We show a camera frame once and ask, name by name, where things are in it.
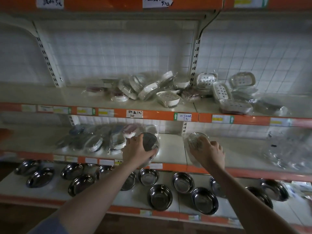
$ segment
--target metal basin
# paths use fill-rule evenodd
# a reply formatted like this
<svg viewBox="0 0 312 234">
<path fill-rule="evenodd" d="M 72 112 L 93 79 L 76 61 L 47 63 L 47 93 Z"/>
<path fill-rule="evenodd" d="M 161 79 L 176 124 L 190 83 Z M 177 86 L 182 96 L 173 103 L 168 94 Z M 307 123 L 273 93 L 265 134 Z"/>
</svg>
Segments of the metal basin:
<svg viewBox="0 0 312 234">
<path fill-rule="evenodd" d="M 131 190 L 135 186 L 135 179 L 136 179 L 136 174 L 135 172 L 133 172 L 128 176 L 127 180 L 124 182 L 120 190 L 121 191 Z"/>
<path fill-rule="evenodd" d="M 177 192 L 188 194 L 194 189 L 194 180 L 189 174 L 175 173 L 172 177 L 172 185 Z"/>
<path fill-rule="evenodd" d="M 90 174 L 82 174 L 79 177 L 76 177 L 71 184 L 68 187 L 68 193 L 70 196 L 75 196 L 82 191 L 84 191 L 86 188 L 88 188 L 90 185 L 92 185 L 95 182 L 95 179 Z"/>
<path fill-rule="evenodd" d="M 214 214 L 219 208 L 216 196 L 204 187 L 193 190 L 192 201 L 195 208 L 206 215 Z"/>
<path fill-rule="evenodd" d="M 253 193 L 259 200 L 261 200 L 268 207 L 273 209 L 273 204 L 271 199 L 260 189 L 255 187 L 246 187 L 251 193 Z"/>
<path fill-rule="evenodd" d="M 224 191 L 221 189 L 221 186 L 219 185 L 219 183 L 215 180 L 214 177 L 210 178 L 210 185 L 211 188 L 213 189 L 213 193 L 221 198 L 226 198 Z"/>
<path fill-rule="evenodd" d="M 172 193 L 165 185 L 154 185 L 147 193 L 147 201 L 150 207 L 157 211 L 168 209 L 172 200 Z"/>
<path fill-rule="evenodd" d="M 80 163 L 72 163 L 63 168 L 60 176 L 65 180 L 73 180 L 83 173 L 84 166 Z"/>
<path fill-rule="evenodd" d="M 18 168 L 14 170 L 16 175 L 29 176 L 40 169 L 41 160 L 27 160 L 22 162 Z"/>
<path fill-rule="evenodd" d="M 99 166 L 98 169 L 96 169 L 96 172 L 94 173 L 94 177 L 98 181 L 100 178 L 104 177 L 114 169 L 115 169 L 114 166 L 105 166 L 105 165 Z"/>
<path fill-rule="evenodd" d="M 28 188 L 40 188 L 47 185 L 54 176 L 53 168 L 43 168 L 35 172 L 26 182 Z"/>
<path fill-rule="evenodd" d="M 289 194 L 281 182 L 262 179 L 261 188 L 273 200 L 283 202 L 289 198 Z"/>
<path fill-rule="evenodd" d="M 144 186 L 153 186 L 159 178 L 158 171 L 154 169 L 141 169 L 138 173 L 138 180 Z"/>
</svg>

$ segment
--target floor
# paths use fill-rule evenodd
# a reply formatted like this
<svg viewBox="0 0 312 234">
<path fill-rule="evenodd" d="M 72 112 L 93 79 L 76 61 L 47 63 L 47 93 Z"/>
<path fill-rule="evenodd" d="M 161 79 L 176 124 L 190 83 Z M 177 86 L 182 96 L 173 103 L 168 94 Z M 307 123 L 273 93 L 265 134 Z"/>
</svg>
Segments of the floor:
<svg viewBox="0 0 312 234">
<path fill-rule="evenodd" d="M 9 174 L 16 164 L 0 163 L 0 180 Z M 24 234 L 55 209 L 0 203 L 0 228 L 2 234 Z M 96 234 L 244 234 L 244 230 L 218 226 L 166 221 L 151 218 L 107 214 Z"/>
</svg>

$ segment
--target person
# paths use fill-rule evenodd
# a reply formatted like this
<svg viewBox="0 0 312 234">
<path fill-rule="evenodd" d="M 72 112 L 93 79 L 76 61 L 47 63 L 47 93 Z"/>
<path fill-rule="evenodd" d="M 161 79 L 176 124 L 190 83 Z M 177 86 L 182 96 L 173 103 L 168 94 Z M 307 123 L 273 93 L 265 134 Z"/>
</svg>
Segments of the person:
<svg viewBox="0 0 312 234">
<path fill-rule="evenodd" d="M 284 219 L 241 186 L 225 170 L 225 153 L 216 141 L 200 137 L 201 150 L 191 154 L 216 179 L 247 233 L 297 233 Z M 103 219 L 127 177 L 146 162 L 157 150 L 146 152 L 143 135 L 127 140 L 123 163 L 105 179 L 100 179 L 58 211 L 34 227 L 28 234 L 92 234 Z"/>
</svg>

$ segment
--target hand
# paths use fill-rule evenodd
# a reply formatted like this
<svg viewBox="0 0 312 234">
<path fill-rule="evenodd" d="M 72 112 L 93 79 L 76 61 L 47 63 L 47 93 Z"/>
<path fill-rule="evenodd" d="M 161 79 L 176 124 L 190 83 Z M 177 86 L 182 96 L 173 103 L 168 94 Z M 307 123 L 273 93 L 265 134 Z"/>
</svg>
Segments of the hand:
<svg viewBox="0 0 312 234">
<path fill-rule="evenodd" d="M 198 138 L 202 143 L 202 149 L 197 150 L 190 147 L 190 152 L 194 158 L 209 172 L 215 166 L 222 170 L 225 167 L 225 153 L 223 148 L 216 141 L 209 141 L 208 138 L 201 136 Z"/>
<path fill-rule="evenodd" d="M 123 163 L 130 163 L 134 169 L 145 163 L 157 153 L 158 149 L 146 152 L 143 147 L 143 134 L 127 139 L 127 145 L 123 148 Z"/>
</svg>

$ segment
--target person's right hand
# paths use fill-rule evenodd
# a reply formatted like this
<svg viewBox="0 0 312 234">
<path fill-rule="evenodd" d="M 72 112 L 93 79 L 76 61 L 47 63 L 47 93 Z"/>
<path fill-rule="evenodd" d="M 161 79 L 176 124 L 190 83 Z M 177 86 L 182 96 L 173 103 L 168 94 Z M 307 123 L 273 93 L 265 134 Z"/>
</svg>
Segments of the person's right hand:
<svg viewBox="0 0 312 234">
<path fill-rule="evenodd" d="M 225 167 L 225 153 L 223 148 L 216 141 L 209 141 L 207 137 L 201 136 L 198 138 L 202 143 L 202 149 L 197 150 L 190 147 L 191 154 L 195 159 L 209 172 L 215 166 L 222 170 Z"/>
</svg>

